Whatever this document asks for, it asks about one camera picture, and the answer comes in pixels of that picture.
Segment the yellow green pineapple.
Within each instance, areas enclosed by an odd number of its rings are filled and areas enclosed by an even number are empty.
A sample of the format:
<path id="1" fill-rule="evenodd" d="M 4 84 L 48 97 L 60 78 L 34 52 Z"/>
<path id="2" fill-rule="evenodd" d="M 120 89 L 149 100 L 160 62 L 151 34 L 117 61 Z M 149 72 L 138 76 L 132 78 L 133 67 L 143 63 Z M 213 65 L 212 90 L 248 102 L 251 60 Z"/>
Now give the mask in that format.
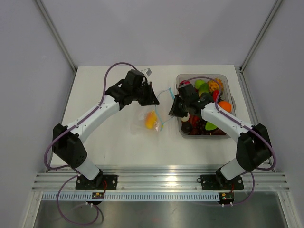
<path id="1" fill-rule="evenodd" d="M 209 92 L 212 94 L 215 90 L 221 89 L 221 91 L 224 91 L 224 84 L 221 79 L 215 78 L 214 80 L 209 80 L 208 81 L 209 85 Z"/>

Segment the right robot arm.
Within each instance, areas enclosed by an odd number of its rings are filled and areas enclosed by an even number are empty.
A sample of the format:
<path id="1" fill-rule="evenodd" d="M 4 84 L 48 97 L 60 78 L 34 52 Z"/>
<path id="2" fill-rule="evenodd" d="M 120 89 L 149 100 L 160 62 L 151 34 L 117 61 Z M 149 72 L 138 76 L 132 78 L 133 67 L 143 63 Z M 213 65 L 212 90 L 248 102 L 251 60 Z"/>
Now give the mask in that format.
<path id="1" fill-rule="evenodd" d="M 169 111 L 170 116 L 180 118 L 188 114 L 214 124 L 237 144 L 235 158 L 216 171 L 215 181 L 220 188 L 227 188 L 234 178 L 257 169 L 275 156 L 265 126 L 239 120 L 221 108 L 210 94 L 198 95 L 191 84 L 178 87 Z"/>

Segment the yellow orange mango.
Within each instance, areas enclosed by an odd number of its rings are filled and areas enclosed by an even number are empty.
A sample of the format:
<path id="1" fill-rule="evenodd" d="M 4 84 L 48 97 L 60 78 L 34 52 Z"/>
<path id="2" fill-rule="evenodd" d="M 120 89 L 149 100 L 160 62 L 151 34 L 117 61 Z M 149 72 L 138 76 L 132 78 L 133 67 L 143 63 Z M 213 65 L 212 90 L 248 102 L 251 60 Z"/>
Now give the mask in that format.
<path id="1" fill-rule="evenodd" d="M 157 125 L 157 115 L 154 111 L 149 112 L 145 118 L 145 127 L 152 130 Z"/>

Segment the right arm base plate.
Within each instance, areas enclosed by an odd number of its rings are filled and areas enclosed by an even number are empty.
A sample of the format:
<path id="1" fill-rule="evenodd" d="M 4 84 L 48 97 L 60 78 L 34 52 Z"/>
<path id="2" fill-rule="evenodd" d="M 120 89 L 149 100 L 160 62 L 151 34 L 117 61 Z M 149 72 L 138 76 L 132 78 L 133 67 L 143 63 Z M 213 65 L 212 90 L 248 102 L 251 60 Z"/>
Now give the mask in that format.
<path id="1" fill-rule="evenodd" d="M 215 174 L 203 174 L 197 178 L 197 183 L 201 184 L 203 190 L 243 190 L 242 177 L 238 175 L 231 180 L 219 182 Z"/>

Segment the clear blue zip bag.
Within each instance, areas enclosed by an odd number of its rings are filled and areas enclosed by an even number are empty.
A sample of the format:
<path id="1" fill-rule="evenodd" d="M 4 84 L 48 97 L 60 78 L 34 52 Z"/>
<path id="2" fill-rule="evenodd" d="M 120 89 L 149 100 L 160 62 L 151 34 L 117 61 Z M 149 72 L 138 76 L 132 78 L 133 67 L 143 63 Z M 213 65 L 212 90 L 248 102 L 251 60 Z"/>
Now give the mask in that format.
<path id="1" fill-rule="evenodd" d="M 174 91 L 171 87 L 160 91 L 156 98 L 159 105 L 140 106 L 132 117 L 130 130 L 132 134 L 156 133 L 163 131 L 166 123 L 173 119 L 169 111 L 174 101 Z"/>

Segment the green starfruit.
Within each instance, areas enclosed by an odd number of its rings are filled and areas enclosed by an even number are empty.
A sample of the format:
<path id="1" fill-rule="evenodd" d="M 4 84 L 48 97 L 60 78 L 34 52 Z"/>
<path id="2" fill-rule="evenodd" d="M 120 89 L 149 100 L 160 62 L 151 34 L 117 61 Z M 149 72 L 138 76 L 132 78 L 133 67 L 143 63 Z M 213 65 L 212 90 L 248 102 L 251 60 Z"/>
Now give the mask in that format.
<path id="1" fill-rule="evenodd" d="M 205 124 L 205 130 L 206 131 L 214 131 L 216 129 L 217 129 L 216 125 L 214 125 L 214 124 L 212 124 L 210 122 L 206 122 L 206 124 Z"/>

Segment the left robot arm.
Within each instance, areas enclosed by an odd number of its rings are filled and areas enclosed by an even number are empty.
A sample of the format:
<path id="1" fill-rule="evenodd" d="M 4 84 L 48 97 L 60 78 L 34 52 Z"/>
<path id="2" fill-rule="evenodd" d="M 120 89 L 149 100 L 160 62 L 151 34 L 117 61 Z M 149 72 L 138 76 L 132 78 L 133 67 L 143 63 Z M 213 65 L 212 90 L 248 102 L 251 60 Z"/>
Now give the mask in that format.
<path id="1" fill-rule="evenodd" d="M 77 190 L 116 189 L 117 175 L 105 175 L 88 158 L 84 143 L 106 119 L 133 101 L 140 106 L 159 105 L 152 83 L 147 79 L 151 73 L 149 68 L 128 71 L 126 77 L 105 90 L 102 100 L 84 115 L 67 126 L 54 127 L 52 151 L 77 172 Z"/>

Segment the long red chili pepper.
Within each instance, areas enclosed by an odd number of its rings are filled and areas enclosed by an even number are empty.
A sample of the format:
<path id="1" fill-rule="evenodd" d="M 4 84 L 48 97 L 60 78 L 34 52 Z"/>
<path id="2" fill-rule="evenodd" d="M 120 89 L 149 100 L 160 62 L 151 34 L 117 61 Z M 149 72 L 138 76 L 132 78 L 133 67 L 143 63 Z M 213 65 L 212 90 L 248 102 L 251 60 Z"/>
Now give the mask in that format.
<path id="1" fill-rule="evenodd" d="M 219 90 L 214 90 L 212 93 L 212 98 L 214 102 L 217 100 L 218 95 L 220 94 Z"/>

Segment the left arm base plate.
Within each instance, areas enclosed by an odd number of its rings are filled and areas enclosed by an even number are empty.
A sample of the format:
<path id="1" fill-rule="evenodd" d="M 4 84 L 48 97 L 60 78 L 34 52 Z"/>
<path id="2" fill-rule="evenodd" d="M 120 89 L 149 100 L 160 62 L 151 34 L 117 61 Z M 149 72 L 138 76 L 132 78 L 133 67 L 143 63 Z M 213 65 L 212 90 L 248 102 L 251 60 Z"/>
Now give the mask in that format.
<path id="1" fill-rule="evenodd" d="M 76 190 L 116 190 L 117 189 L 117 175 L 103 175 L 97 179 L 89 180 L 81 175 L 76 180 Z"/>

